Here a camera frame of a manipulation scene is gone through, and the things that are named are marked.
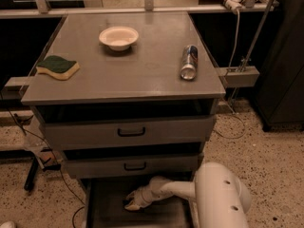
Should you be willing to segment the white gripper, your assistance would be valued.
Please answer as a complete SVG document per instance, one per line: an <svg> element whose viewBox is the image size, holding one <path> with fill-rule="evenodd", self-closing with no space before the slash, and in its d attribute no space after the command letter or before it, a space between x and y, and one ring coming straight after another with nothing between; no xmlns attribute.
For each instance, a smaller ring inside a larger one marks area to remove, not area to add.
<svg viewBox="0 0 304 228"><path fill-rule="evenodd" d="M148 187L140 187L136 191L132 191L125 198L126 200L133 200L135 204L127 204L124 209L127 211L139 211L141 208L149 206L154 200L152 191Z"/></svg>

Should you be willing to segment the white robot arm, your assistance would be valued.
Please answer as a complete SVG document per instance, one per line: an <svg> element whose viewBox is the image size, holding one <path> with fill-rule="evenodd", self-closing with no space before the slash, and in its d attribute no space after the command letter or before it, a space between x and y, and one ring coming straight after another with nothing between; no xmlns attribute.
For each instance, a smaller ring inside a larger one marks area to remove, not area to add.
<svg viewBox="0 0 304 228"><path fill-rule="evenodd" d="M138 211L173 196L197 205L199 228L249 228L250 191L232 171L216 162L203 163L193 181L153 177L126 196L124 208Z"/></svg>

